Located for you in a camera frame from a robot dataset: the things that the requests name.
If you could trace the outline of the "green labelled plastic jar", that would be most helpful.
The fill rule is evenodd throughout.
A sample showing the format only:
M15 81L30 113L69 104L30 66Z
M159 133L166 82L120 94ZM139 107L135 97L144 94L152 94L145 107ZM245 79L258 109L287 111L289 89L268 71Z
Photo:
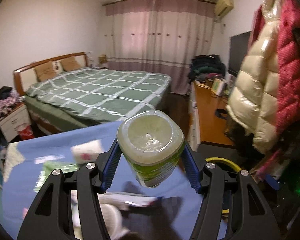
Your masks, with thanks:
M157 187L172 174L185 148L181 128L159 110L126 119L116 138L137 181L147 188Z

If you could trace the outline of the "left brown pillow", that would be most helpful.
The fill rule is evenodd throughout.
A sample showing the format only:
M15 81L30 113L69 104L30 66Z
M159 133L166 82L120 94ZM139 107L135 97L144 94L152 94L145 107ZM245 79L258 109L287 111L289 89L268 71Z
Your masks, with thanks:
M52 61L40 64L34 68L36 76L40 82L52 79L57 76Z

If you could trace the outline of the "right brown pillow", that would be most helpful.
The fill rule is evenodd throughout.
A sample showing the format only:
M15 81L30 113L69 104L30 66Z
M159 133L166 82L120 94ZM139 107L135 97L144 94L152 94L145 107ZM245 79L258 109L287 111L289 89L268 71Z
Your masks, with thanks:
M60 60L60 64L62 65L62 68L66 72L70 72L72 70L77 70L79 68L82 68L82 66L77 62L77 60L74 56L67 57L67 58Z

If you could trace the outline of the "dark clothes pile on desk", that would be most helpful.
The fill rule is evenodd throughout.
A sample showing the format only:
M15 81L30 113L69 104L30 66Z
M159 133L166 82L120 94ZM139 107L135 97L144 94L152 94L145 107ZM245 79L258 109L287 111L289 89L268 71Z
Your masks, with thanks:
M189 83L193 82L200 74L216 73L225 77L226 66L221 61L219 55L197 55L191 60L190 72L188 74Z

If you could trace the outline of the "crumpled white paper towel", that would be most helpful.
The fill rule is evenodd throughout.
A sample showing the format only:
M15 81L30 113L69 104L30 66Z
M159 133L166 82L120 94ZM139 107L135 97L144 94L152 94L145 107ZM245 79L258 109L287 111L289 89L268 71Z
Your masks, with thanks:
M97 196L106 229L111 239L121 239L130 233L130 230L123 226L122 211L129 211L131 207L152 207L161 200L160 197L128 192L109 192Z

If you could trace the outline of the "clothes pile on cabinet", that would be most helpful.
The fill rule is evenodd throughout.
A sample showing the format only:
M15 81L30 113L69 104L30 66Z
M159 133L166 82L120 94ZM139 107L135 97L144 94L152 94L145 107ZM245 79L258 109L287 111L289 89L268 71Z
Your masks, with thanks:
M0 118L19 103L19 97L19 93L12 87L3 86L0 88Z

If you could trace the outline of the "pink white curtain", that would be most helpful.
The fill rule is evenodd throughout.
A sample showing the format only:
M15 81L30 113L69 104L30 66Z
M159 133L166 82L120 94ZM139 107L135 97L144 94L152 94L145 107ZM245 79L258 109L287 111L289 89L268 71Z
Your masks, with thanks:
M198 0L106 5L103 39L109 68L166 74L173 93L187 93L191 60L211 46L214 9L214 4Z

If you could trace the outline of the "cream puffer jacket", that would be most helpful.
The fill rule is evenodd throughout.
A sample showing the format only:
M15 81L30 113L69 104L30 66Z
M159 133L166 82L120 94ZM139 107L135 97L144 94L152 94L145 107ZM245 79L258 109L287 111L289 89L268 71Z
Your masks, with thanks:
M267 153L277 142L279 87L277 41L283 0L263 0L265 24L245 56L226 109L231 118L253 134L253 146Z

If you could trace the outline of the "wooden desk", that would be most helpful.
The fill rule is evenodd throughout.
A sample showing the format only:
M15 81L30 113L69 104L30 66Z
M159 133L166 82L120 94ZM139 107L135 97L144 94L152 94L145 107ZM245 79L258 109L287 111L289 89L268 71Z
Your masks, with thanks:
M234 143L224 134L226 120L215 115L215 111L225 109L225 105L226 100L215 95L210 87L196 81L191 84L190 131L187 140L193 150L201 144L234 147Z

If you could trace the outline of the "wall air conditioner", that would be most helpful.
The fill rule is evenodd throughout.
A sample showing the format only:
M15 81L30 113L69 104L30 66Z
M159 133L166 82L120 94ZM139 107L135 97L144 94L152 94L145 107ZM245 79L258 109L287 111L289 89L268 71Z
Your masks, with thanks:
M234 0L218 0L215 4L215 19L221 20L234 8Z

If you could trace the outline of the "red puffer jacket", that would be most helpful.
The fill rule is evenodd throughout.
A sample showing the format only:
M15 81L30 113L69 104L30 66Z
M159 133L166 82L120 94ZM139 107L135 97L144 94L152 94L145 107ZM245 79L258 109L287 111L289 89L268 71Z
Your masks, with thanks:
M296 0L281 0L279 39L279 97L276 132L282 136L300 120L300 48L293 31L300 29L300 6Z

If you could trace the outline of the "brown pillow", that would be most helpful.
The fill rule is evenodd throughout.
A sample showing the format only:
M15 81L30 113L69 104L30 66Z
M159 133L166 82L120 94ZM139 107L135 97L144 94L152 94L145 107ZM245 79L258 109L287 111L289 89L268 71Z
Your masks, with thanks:
M36 76L40 82L52 79L57 76L52 61L40 64L34 68Z
M66 72L70 72L72 70L77 70L79 68L82 68L82 66L77 62L77 60L74 56L67 57L67 58L60 60L60 64L62 65L62 68Z

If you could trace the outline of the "blue tablecloth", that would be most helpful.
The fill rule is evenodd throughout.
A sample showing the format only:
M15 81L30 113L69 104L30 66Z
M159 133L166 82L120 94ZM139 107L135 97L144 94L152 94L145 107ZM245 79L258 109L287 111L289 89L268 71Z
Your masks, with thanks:
M83 239L111 239L102 216L98 194L140 193L160 197L152 207L131 207L132 227L153 227L151 239L218 239L223 209L224 174L213 163L203 168L206 186L197 193L180 159L172 174L157 187L147 188L121 154L111 187L98 192L97 159L77 164L71 147L101 140L104 152L114 142L122 122L90 126L8 147L7 160L16 160L5 172L4 211L19 219L17 239L75 239L78 226Z

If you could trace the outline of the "black television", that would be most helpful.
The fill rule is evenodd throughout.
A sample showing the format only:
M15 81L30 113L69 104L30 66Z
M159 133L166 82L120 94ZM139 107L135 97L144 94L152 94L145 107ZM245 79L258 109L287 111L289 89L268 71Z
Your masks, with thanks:
M237 76L244 57L248 52L250 31L230 37L228 72Z

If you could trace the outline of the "paper cup with pink print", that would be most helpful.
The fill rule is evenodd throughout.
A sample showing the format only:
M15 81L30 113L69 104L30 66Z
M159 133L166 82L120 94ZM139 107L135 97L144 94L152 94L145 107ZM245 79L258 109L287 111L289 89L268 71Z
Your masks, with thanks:
M77 164L95 161L99 154L103 152L101 140L93 140L71 147L72 156Z

